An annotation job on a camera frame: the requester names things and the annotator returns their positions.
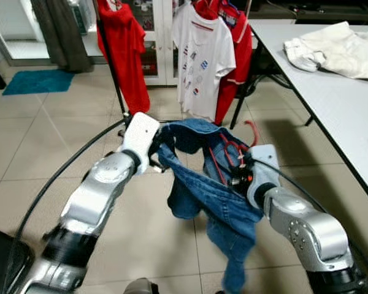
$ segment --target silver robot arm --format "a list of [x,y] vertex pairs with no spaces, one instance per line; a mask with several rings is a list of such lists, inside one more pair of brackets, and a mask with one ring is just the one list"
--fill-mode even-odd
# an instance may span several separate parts
[[254,207],[263,210],[271,227],[293,245],[314,294],[363,293],[364,281],[355,268],[340,222],[281,187],[277,172],[253,160],[278,168],[273,145],[252,147],[249,154],[247,162],[251,162],[253,182],[247,198]]
[[159,122],[149,116],[134,115],[123,145],[96,162],[70,196],[19,294],[44,293],[43,288],[73,292],[81,286],[116,199],[131,177],[142,174],[148,166],[148,150],[158,129]]

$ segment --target red garment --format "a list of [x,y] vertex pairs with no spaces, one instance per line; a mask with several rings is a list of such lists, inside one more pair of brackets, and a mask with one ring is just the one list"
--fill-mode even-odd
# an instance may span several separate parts
[[195,9],[201,10],[202,14],[208,13],[211,18],[217,12],[221,15],[231,30],[236,57],[236,69],[223,77],[220,82],[220,91],[218,92],[217,112],[215,114],[215,124],[221,124],[227,114],[230,105],[237,93],[239,85],[245,83],[251,63],[252,56],[252,36],[251,27],[247,17],[242,11],[229,6],[227,0],[199,0],[195,3]]
[[[107,0],[98,0],[98,11],[104,24],[118,84],[132,114],[147,112],[150,99],[143,76],[140,54],[145,53],[145,31],[134,18],[128,4],[120,10],[110,9]],[[98,31],[98,46],[107,59]]]

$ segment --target black metal frame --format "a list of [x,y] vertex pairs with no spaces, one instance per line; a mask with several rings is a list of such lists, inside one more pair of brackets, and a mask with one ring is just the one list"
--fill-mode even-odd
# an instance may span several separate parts
[[[262,44],[261,39],[257,35],[256,31],[253,29],[252,32],[255,35],[255,37],[257,38],[257,40],[258,40],[258,46],[261,45],[261,48],[263,48],[264,45]],[[320,129],[322,130],[322,132],[325,134],[325,136],[327,137],[327,139],[330,141],[331,145],[338,152],[339,156],[346,163],[347,167],[349,168],[349,170],[351,171],[351,173],[353,174],[353,176],[355,176],[355,178],[358,181],[358,183],[360,183],[361,187],[364,189],[364,191],[368,195],[368,185],[366,184],[366,182],[363,180],[363,178],[361,177],[361,175],[356,171],[355,167],[351,164],[351,162],[346,157],[346,155],[343,153],[343,151],[341,150],[341,148],[339,147],[339,145],[334,141],[333,137],[330,135],[330,133],[325,128],[325,126],[322,124],[322,122],[319,120],[319,118],[316,116],[316,114],[310,108],[310,106],[308,105],[308,103],[300,95],[299,91],[294,87],[294,84],[291,82],[291,80],[288,78],[288,76],[285,75],[284,71],[281,69],[281,67],[277,63],[275,63],[275,64],[277,65],[278,69],[280,70],[280,73],[284,76],[285,80],[292,86],[292,88],[291,88],[292,91],[294,91],[295,95],[300,99],[300,101],[304,105],[305,109],[310,113],[310,116],[311,117],[309,118],[309,120],[306,122],[305,125],[310,124],[312,121],[316,121],[317,125],[320,127]]]
[[108,61],[109,69],[110,69],[110,74],[112,75],[113,82],[115,83],[115,89],[116,89],[116,93],[117,93],[118,103],[120,104],[121,113],[124,115],[124,113],[126,113],[126,111],[125,111],[125,107],[124,107],[124,103],[123,103],[123,96],[121,96],[118,76],[117,76],[116,70],[113,66],[112,55],[110,54],[109,43],[106,39],[104,23],[102,22],[102,19],[99,17],[98,4],[97,4],[96,0],[93,0],[93,4],[94,4],[94,9],[96,11],[97,26],[98,26],[98,29],[99,29],[99,34],[101,35],[102,43],[104,44],[104,48],[105,48],[106,57],[108,59],[107,61]]
[[[233,114],[233,118],[231,121],[231,125],[230,125],[230,129],[233,130],[234,126],[236,125],[237,122],[237,117],[239,116],[239,112],[241,109],[241,106],[244,102],[244,99],[246,97],[248,97],[249,95],[253,94],[256,90],[256,85],[263,79],[266,77],[271,78],[274,82],[278,83],[280,86],[287,88],[287,89],[292,89],[293,86],[291,84],[286,84],[285,81],[282,81],[281,79],[277,78],[274,76],[274,74],[280,74],[280,70],[275,71],[275,69],[266,69],[266,70],[261,70],[260,66],[259,66],[259,62],[260,62],[260,56],[262,54],[263,51],[263,44],[261,42],[258,42],[258,46],[256,47],[255,53],[252,57],[252,65],[250,67],[250,70],[248,72],[248,77],[247,80],[243,86],[243,88],[241,89],[240,92],[240,96],[239,96],[239,103],[236,106],[236,109],[234,110],[234,114]],[[309,126],[310,123],[313,121],[312,117],[308,119],[308,121],[305,123],[306,126]]]

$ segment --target white t-shirt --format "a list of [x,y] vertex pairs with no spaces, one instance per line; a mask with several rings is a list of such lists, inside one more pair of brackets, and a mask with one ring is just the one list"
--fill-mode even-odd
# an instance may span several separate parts
[[190,2],[174,19],[172,38],[178,47],[178,96],[183,111],[212,121],[221,77],[236,68],[231,32],[222,18],[206,20]]

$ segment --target beige floor tile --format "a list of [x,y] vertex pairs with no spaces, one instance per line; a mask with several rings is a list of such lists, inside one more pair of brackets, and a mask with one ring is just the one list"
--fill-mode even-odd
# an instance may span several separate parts
[[265,137],[276,132],[294,131],[304,127],[305,120],[295,110],[250,110],[258,130]]
[[[301,266],[248,269],[243,294],[312,294],[306,273]],[[203,294],[221,290],[223,273],[202,274]]]
[[0,119],[0,180],[32,121],[32,118]]
[[181,113],[181,105],[177,101],[177,88],[166,88],[159,96],[161,113]]
[[[199,275],[160,277],[149,279],[158,285],[161,294],[201,294]],[[131,281],[112,282],[104,285],[84,286],[78,290],[79,294],[118,294],[124,293]]]
[[82,72],[82,73],[77,73],[76,76],[79,77],[106,77],[109,76],[108,78],[112,79],[112,74],[110,73],[110,69],[109,69],[109,65],[107,64],[95,64],[93,66],[93,71],[92,72]]
[[[0,231],[14,235],[29,205],[45,184],[44,179],[0,183]],[[57,179],[33,212],[23,239],[38,253],[42,235],[51,230],[80,178]]]
[[[242,140],[248,146],[250,146],[254,142],[255,133],[249,124],[244,124],[244,122],[240,122],[236,124],[233,130],[229,129],[229,131],[230,133],[233,134],[233,136]],[[261,132],[258,131],[258,144],[257,145],[262,145],[262,144],[265,144],[265,141],[262,138]]]
[[[368,196],[344,164],[286,167],[282,171],[320,201],[368,254]],[[291,184],[282,182],[295,190]]]
[[[206,234],[207,218],[201,214],[195,220],[196,241],[201,273],[224,271],[228,259]],[[280,236],[263,219],[256,225],[256,246],[245,261],[245,268],[267,268],[273,266],[299,265],[296,252],[290,243]]]
[[[148,113],[157,113],[157,114],[159,113],[158,110],[159,110],[160,99],[159,99],[159,95],[157,95],[157,93],[158,93],[157,90],[164,90],[164,89],[155,88],[155,89],[149,89],[148,90],[149,99],[150,99],[150,109],[149,109]],[[124,95],[121,95],[121,96],[123,98],[125,111],[128,111],[129,109],[128,109],[127,103],[125,102]],[[115,101],[113,103],[112,115],[120,115],[121,116],[121,108],[120,108],[120,103],[118,101],[117,95],[115,96],[114,100]]]
[[[226,116],[224,117],[224,120],[222,122],[223,127],[230,128],[230,124],[231,124],[231,121],[232,121],[232,118],[233,118],[233,114],[234,114],[234,111],[230,111],[226,114]],[[243,107],[241,108],[241,111],[239,112],[239,115],[237,117],[236,126],[243,125],[246,120],[252,121],[253,117],[252,117],[251,113],[248,111],[248,109],[245,107],[245,105],[243,105]]]
[[[122,116],[112,115],[109,119],[109,125],[121,120]],[[125,130],[125,127],[117,127],[105,136],[105,148],[104,155],[111,151],[116,151],[117,148],[123,143],[123,139],[117,135],[119,130]]]
[[285,89],[271,80],[260,82],[255,92],[245,101],[251,111],[304,107],[292,90]]
[[204,156],[202,149],[194,154],[187,154],[188,168],[201,172],[203,170]]
[[106,77],[77,77],[67,92],[50,93],[43,107],[51,116],[110,115],[116,92]]
[[181,121],[183,119],[183,115],[181,112],[177,113],[164,113],[159,110],[155,112],[148,112],[148,115],[150,115],[152,118],[161,121],[162,123],[164,121]]
[[[14,156],[4,179],[50,178],[80,147],[106,128],[108,116],[48,117],[41,112]],[[83,176],[101,158],[104,139],[94,144],[64,173]]]
[[89,262],[85,285],[139,277],[199,274],[193,221],[175,218],[166,204],[173,175],[134,177]]
[[0,118],[33,118],[47,93],[3,96],[0,90]]
[[315,123],[304,126],[303,111],[260,110],[251,113],[265,143],[275,145],[280,166],[342,163]]

